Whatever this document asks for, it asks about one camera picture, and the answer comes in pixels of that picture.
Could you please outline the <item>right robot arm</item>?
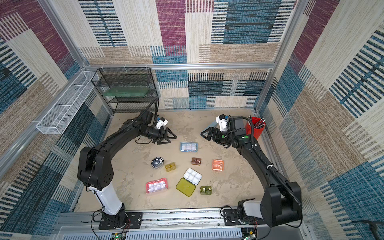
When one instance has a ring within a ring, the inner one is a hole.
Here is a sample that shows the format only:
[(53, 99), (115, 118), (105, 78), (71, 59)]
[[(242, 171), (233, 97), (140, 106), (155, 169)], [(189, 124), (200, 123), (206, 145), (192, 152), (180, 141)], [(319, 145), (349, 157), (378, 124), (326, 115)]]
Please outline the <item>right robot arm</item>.
[(237, 220), (240, 224), (261, 220), (270, 228), (302, 221), (301, 187), (297, 182), (290, 182), (267, 158), (255, 136), (255, 127), (252, 117), (220, 115), (218, 127), (209, 127), (201, 132), (201, 136), (208, 141), (226, 149), (235, 148), (262, 184), (262, 200), (240, 201)]

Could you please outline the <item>yellow two-compartment pillbox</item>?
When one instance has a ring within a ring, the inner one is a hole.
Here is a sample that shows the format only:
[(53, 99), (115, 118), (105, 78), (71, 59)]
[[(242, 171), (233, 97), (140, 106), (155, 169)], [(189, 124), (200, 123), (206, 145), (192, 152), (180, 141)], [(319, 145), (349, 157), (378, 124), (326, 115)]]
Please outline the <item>yellow two-compartment pillbox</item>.
[(171, 172), (171, 171), (175, 170), (176, 168), (177, 167), (176, 167), (175, 162), (172, 162), (170, 164), (165, 165), (166, 172)]

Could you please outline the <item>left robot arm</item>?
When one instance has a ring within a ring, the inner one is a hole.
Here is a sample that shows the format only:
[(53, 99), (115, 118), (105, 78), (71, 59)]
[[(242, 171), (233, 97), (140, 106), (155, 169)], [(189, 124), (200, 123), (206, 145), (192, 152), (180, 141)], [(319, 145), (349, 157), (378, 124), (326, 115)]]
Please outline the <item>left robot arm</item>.
[(157, 116), (146, 110), (129, 119), (114, 134), (100, 144), (84, 147), (80, 152), (77, 177), (96, 195), (101, 204), (100, 230), (124, 230), (132, 223), (126, 207), (113, 187), (113, 157), (130, 141), (146, 137), (157, 145), (168, 144), (177, 136), (164, 126), (156, 127)]

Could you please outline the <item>orange pillbox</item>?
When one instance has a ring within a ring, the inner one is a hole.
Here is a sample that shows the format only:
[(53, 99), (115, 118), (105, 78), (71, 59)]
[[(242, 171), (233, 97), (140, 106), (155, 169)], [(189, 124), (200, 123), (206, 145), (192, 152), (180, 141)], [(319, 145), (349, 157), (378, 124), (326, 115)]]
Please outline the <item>orange pillbox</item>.
[(212, 161), (212, 170), (217, 172), (222, 172), (224, 170), (224, 161), (214, 159)]

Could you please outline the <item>round dark blue pillbox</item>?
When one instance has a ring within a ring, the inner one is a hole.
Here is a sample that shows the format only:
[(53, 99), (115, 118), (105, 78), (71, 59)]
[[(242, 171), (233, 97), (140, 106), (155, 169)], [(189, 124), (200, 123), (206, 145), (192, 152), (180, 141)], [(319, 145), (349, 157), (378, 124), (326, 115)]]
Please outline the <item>round dark blue pillbox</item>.
[(164, 165), (165, 161), (161, 157), (156, 157), (151, 161), (151, 166), (154, 169), (158, 169)]

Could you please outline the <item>blue six-compartment pillbox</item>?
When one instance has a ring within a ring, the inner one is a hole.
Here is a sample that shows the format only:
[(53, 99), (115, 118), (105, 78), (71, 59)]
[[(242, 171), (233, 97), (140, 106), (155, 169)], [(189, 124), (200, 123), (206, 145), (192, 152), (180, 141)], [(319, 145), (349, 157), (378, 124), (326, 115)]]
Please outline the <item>blue six-compartment pillbox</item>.
[(192, 152), (196, 153), (198, 151), (198, 143), (190, 143), (190, 142), (181, 142), (180, 144), (180, 151), (181, 152)]

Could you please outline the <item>maroon two-compartment pillbox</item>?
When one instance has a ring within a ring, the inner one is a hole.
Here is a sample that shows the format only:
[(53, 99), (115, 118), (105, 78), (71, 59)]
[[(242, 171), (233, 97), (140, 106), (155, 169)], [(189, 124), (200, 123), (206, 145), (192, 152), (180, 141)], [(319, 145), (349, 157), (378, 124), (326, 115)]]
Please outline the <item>maroon two-compartment pillbox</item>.
[(202, 164), (202, 159), (201, 158), (192, 158), (191, 164), (200, 166)]

